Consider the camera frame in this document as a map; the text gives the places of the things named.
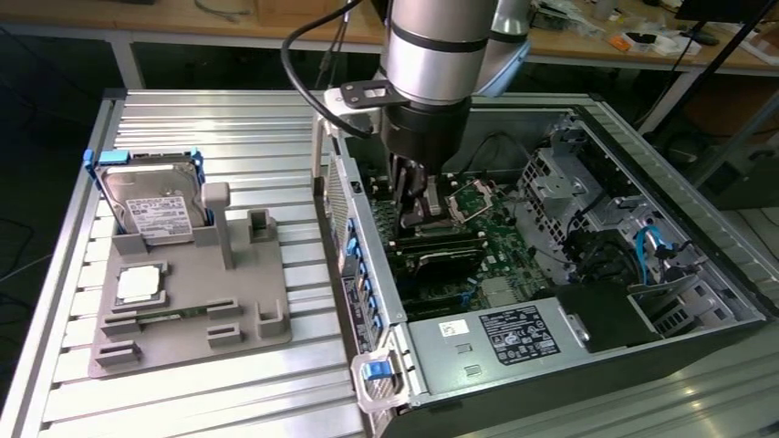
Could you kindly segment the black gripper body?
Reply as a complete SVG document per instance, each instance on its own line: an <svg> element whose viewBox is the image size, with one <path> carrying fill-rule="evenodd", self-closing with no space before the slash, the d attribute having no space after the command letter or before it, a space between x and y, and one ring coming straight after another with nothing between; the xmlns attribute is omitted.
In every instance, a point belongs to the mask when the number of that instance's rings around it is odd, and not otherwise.
<svg viewBox="0 0 779 438"><path fill-rule="evenodd" d="M416 105L413 102L383 108L381 140L389 152L421 164L437 174L459 151L471 101L448 106Z"/></svg>

